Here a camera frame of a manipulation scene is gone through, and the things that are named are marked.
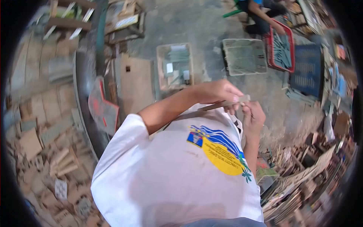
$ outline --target finger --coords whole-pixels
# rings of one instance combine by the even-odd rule
[[[229,109],[229,114],[230,114],[230,115],[234,115],[234,113],[235,113],[234,109],[233,109],[233,108],[230,108],[230,109]]]
[[[240,107],[240,104],[239,103],[233,104],[232,107],[234,110],[238,110],[238,108]]]
[[[231,84],[231,82],[229,82],[229,81],[226,81],[226,84],[224,85],[224,90],[226,92],[235,94],[238,97],[243,96],[243,93],[238,88],[236,88],[233,84]]]
[[[226,101],[229,101],[229,102],[238,102],[239,101],[238,96],[236,96],[233,93],[227,92],[225,90],[221,91],[219,96],[220,96],[220,99],[226,100]]]
[[[242,107],[242,111],[244,113],[244,118],[243,118],[243,124],[249,124],[251,123],[251,109],[248,106],[243,106]]]

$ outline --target wooden stick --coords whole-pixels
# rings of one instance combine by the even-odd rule
[[[236,103],[241,103],[242,104],[243,102],[247,102],[247,101],[250,101],[250,100],[251,100],[250,96],[248,94],[246,94],[244,96],[241,96],[239,98],[238,102],[222,101],[222,102],[210,105],[210,106],[205,106],[205,107],[199,108],[198,110],[201,110],[201,111],[213,110],[213,109],[220,108],[220,107],[231,106],[231,105],[236,104]]]
[[[66,174],[66,173],[69,173],[69,172],[71,172],[71,171],[73,171],[73,170],[76,170],[76,169],[78,169],[78,166],[77,166],[77,164],[70,164],[70,165],[68,165],[66,168],[64,168],[63,170],[61,170],[61,171],[59,171],[58,173],[57,173],[57,176],[63,176],[64,174]]]

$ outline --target wooden strip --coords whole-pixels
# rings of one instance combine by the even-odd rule
[[[14,63],[14,73],[11,76],[10,91],[20,89],[25,84],[26,54],[28,52],[30,35],[25,35],[19,43],[19,57]]]
[[[60,170],[58,173],[57,173],[57,176],[63,176],[64,174],[67,174],[69,172],[72,172],[73,170],[76,170],[78,169],[78,166],[77,164],[70,164],[68,165],[67,167],[65,167],[64,169]]]
[[[58,0],[50,1],[50,16],[56,17],[57,15]]]
[[[238,102],[242,103],[242,102],[246,102],[246,101],[250,101],[250,100],[251,100],[251,98],[247,94],[247,95],[239,97]],[[223,102],[219,102],[219,103],[216,103],[216,104],[213,104],[213,105],[210,105],[210,106],[205,106],[203,108],[199,108],[198,111],[207,111],[207,110],[217,109],[217,108],[220,108],[220,107],[231,106],[231,105],[236,104],[238,102],[223,101]]]
[[[52,26],[59,26],[61,28],[82,28],[86,31],[91,30],[91,23],[82,22],[82,21],[70,19],[70,18],[50,17],[46,30],[48,30]]]
[[[68,153],[69,153],[68,148],[63,149],[60,153],[58,153],[58,155],[50,163],[50,168],[52,169],[56,167],[64,159],[64,157],[67,156]]]
[[[58,104],[57,90],[52,89],[42,94],[45,116],[51,125],[61,117],[61,110]]]
[[[43,41],[42,54],[40,57],[40,78],[49,78],[48,63],[51,58],[56,56],[57,50],[57,37],[51,35],[48,39]]]
[[[29,48],[26,54],[25,83],[38,80],[40,77],[40,57],[43,41],[34,33],[30,36]]]

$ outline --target person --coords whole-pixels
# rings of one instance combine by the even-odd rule
[[[106,221],[113,227],[265,226],[254,179],[266,118],[260,104],[244,103],[243,124],[234,116],[240,104],[198,111],[243,95],[227,80],[205,82],[129,114],[92,178]]]
[[[287,9],[283,5],[273,2],[272,0],[239,0],[237,4],[255,22],[255,24],[246,27],[247,33],[263,36],[270,32],[271,25],[276,29],[277,33],[281,35],[285,34],[284,28],[272,19],[273,17],[287,13]],[[261,10],[261,7],[269,8],[271,10],[264,13]]]

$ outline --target wooden board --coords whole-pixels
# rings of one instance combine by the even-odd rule
[[[11,76],[10,91],[21,88],[25,83],[26,54],[30,41],[30,34],[26,34],[19,43],[19,57],[16,57],[14,70]]]
[[[40,145],[35,128],[25,132],[20,138],[19,143],[23,148],[22,153],[26,154],[26,159],[28,161],[33,159],[39,152],[42,151],[42,146]]]
[[[49,59],[56,56],[57,37],[50,35],[48,39],[43,41],[42,54],[40,58],[40,78],[47,78],[49,75],[48,62]]]
[[[43,126],[46,123],[46,117],[41,94],[32,97],[31,106],[33,112],[32,115],[37,117],[39,126]]]
[[[45,117],[51,125],[61,117],[61,110],[58,104],[58,96],[56,89],[49,90],[42,94]]]
[[[32,33],[30,36],[28,52],[26,54],[25,83],[39,79],[42,46],[42,39]]]
[[[122,54],[115,63],[116,71],[119,70],[115,75],[117,95],[125,114],[137,113],[154,103],[150,61]]]
[[[73,84],[66,84],[57,89],[59,108],[61,115],[70,112],[72,108],[77,108],[76,96],[74,95]]]

